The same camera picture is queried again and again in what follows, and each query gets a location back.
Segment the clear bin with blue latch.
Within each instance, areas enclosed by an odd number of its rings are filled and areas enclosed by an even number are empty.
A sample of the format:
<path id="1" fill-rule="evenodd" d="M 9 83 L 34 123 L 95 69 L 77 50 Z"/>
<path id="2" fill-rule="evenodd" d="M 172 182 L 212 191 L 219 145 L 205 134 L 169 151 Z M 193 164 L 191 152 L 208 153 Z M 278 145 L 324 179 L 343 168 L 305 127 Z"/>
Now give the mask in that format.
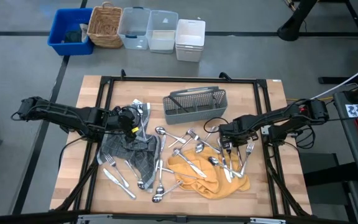
<path id="1" fill-rule="evenodd" d="M 151 10 L 144 7 L 125 7 L 118 35 L 126 49 L 147 50 L 147 26 Z"/>

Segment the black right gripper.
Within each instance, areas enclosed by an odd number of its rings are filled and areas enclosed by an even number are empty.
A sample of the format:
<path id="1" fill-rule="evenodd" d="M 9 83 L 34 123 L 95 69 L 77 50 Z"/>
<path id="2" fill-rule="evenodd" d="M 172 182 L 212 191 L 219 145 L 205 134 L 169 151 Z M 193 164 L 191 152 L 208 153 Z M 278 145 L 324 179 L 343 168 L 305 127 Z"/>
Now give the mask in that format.
<path id="1" fill-rule="evenodd" d="M 243 146 L 249 141 L 258 140 L 257 131 L 253 128 L 256 121 L 255 115 L 243 115 L 228 124 L 220 124 L 221 147 L 231 153 L 232 147 Z"/>

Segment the wicker basket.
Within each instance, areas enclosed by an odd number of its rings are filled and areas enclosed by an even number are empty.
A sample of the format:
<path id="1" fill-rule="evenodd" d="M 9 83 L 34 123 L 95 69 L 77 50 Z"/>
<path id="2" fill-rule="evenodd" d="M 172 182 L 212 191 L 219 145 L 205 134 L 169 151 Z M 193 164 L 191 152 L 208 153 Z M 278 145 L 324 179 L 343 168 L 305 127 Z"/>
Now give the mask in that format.
<path id="1" fill-rule="evenodd" d="M 118 35 L 123 9 L 111 2 L 103 2 L 93 8 L 87 35 L 98 47 L 118 49 L 123 43 Z"/>

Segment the grey checked dish towel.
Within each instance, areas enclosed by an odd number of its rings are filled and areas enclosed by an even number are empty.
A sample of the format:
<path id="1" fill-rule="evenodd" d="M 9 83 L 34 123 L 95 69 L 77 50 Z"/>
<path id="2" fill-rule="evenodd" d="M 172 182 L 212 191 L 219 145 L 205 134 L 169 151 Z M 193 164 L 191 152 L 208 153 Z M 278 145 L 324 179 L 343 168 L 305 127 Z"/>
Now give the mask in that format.
<path id="1" fill-rule="evenodd" d="M 155 180 L 155 165 L 160 158 L 160 138 L 155 134 L 147 134 L 143 138 L 142 127 L 139 119 L 137 105 L 141 104 L 143 109 L 143 123 L 145 133 L 150 121 L 151 108 L 149 103 L 143 103 L 134 99 L 130 105 L 130 110 L 135 115 L 135 124 L 139 127 L 134 141 L 128 143 L 123 135 L 105 134 L 101 149 L 97 153 L 96 160 L 98 164 L 103 164 L 107 160 L 103 153 L 110 154 L 113 159 L 128 160 L 139 172 L 144 182 L 145 190 L 151 192 Z"/>

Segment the white plastic bin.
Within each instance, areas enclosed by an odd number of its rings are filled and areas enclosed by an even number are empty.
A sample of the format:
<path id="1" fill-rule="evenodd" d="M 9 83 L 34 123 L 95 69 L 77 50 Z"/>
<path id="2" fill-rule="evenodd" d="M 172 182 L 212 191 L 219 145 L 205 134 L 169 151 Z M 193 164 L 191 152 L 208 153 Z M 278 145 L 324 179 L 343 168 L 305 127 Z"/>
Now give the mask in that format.
<path id="1" fill-rule="evenodd" d="M 177 60 L 199 62 L 204 49 L 206 23 L 202 20 L 179 19 L 175 36 Z"/>

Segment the clear plastic bin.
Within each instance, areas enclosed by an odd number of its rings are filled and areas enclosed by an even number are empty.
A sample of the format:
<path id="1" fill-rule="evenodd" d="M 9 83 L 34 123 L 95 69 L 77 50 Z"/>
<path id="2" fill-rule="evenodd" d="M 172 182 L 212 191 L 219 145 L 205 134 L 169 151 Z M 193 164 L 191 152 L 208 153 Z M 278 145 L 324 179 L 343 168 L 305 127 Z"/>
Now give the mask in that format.
<path id="1" fill-rule="evenodd" d="M 146 37 L 153 53 L 172 54 L 178 24 L 178 13 L 151 10 Z"/>

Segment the yellow terry towel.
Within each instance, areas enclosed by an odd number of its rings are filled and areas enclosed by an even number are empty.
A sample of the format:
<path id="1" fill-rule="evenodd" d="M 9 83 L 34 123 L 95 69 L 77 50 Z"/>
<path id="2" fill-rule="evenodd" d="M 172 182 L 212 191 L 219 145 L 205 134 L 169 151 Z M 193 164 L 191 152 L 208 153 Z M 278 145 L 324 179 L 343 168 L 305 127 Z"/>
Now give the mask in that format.
<path id="1" fill-rule="evenodd" d="M 206 147 L 203 152 L 196 153 L 194 150 L 183 151 L 192 163 L 201 169 L 207 177 L 199 176 L 182 158 L 171 156 L 167 159 L 166 167 L 175 172 L 197 177 L 191 179 L 175 174 L 176 180 L 183 181 L 181 188 L 183 190 L 192 190 L 208 199 L 220 199 L 227 197 L 235 191 L 246 191 L 250 189 L 250 179 L 247 175 L 243 178 L 235 177 L 229 183 L 224 175 L 224 169 L 220 166 L 212 165 L 208 157 L 215 157 L 221 160 L 221 155 L 217 154 L 210 147 Z"/>

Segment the dark cloth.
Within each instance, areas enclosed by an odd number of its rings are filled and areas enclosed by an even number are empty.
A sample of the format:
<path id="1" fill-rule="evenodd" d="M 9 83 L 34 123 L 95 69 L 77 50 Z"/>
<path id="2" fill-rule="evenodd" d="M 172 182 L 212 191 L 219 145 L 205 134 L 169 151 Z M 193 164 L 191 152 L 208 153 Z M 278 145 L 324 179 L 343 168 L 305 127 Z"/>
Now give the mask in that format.
<path id="1" fill-rule="evenodd" d="M 82 31 L 81 30 L 69 30 L 65 33 L 64 43 L 76 43 L 82 42 Z"/>

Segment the silver metal bracket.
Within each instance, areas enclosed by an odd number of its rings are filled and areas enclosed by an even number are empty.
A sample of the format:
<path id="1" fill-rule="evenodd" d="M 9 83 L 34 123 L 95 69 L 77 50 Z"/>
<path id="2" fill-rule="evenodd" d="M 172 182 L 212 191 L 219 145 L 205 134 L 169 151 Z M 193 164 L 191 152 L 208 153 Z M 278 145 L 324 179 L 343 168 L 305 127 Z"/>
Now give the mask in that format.
<path id="1" fill-rule="evenodd" d="M 274 218 L 256 218 L 251 217 L 249 224 L 287 224 L 285 220 L 274 219 Z"/>
<path id="2" fill-rule="evenodd" d="M 90 224 L 91 221 L 112 218 L 112 214 L 88 214 L 79 215 L 75 224 Z"/>

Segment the black stand leg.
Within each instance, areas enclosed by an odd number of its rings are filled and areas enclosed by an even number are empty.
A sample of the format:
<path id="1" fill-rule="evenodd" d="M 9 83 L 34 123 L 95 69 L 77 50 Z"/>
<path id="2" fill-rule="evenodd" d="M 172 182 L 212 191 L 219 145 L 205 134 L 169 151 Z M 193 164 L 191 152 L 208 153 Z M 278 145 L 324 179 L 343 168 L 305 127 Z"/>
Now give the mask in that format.
<path id="1" fill-rule="evenodd" d="M 292 16 L 277 30 L 279 38 L 285 41 L 295 41 L 299 38 L 300 27 L 314 5 L 319 0 L 284 0 L 293 11 Z"/>

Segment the blue plastic bin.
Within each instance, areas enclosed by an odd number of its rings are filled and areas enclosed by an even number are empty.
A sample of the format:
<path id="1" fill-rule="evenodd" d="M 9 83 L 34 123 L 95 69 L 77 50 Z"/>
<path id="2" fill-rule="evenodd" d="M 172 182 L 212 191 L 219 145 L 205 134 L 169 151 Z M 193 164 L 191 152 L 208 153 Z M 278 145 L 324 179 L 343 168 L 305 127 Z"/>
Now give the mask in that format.
<path id="1" fill-rule="evenodd" d="M 80 24 L 88 24 L 92 8 L 58 9 L 48 37 L 48 45 L 58 55 L 90 55 L 94 44 L 88 37 L 86 42 L 64 43 L 65 33 L 69 30 L 81 30 Z"/>

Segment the grey plastic silverware caddy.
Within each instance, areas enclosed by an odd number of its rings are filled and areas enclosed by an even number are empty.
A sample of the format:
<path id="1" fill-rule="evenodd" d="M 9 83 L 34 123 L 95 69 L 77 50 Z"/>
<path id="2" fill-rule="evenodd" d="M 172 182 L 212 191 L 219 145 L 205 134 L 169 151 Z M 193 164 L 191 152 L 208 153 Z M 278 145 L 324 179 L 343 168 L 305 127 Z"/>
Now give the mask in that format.
<path id="1" fill-rule="evenodd" d="M 180 109 L 172 100 L 171 95 L 189 113 Z M 226 90 L 218 86 L 190 88 L 173 91 L 163 98 L 163 112 L 167 124 L 181 124 L 221 117 L 227 106 Z"/>

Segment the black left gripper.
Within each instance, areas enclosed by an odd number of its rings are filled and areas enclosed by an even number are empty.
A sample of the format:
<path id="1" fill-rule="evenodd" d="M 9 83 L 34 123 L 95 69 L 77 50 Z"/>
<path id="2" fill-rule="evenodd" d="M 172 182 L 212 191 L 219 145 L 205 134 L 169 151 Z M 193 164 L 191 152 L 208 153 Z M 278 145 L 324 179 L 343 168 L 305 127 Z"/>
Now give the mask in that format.
<path id="1" fill-rule="evenodd" d="M 127 108 L 115 107 L 109 113 L 109 134 L 123 135 L 126 142 L 136 138 L 139 128 L 135 125 L 135 115 Z"/>

